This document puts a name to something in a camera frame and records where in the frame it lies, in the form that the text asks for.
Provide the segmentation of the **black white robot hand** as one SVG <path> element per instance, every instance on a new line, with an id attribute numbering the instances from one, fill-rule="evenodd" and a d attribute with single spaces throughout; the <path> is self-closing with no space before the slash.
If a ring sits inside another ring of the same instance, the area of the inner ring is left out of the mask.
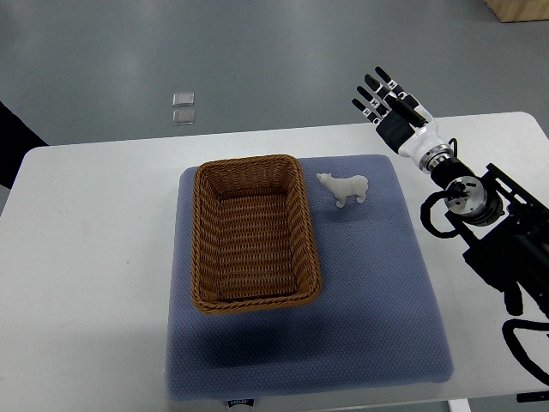
<path id="1" fill-rule="evenodd" d="M 381 67 L 365 75 L 365 85 L 357 86 L 357 92 L 360 97 L 352 99 L 353 105 L 393 152 L 411 159 L 420 171 L 430 173 L 454 155 L 439 136 L 434 117 Z"/>

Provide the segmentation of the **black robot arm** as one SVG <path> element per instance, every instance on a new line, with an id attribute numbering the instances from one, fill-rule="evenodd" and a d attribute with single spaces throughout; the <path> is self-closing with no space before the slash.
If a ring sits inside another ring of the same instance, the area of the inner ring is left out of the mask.
<path id="1" fill-rule="evenodd" d="M 420 207 L 424 228 L 466 242 L 464 261 L 503 294 L 509 314 L 522 315 L 524 293 L 547 314 L 548 208 L 493 164 L 479 177 L 447 152 L 427 170 L 440 190 Z"/>

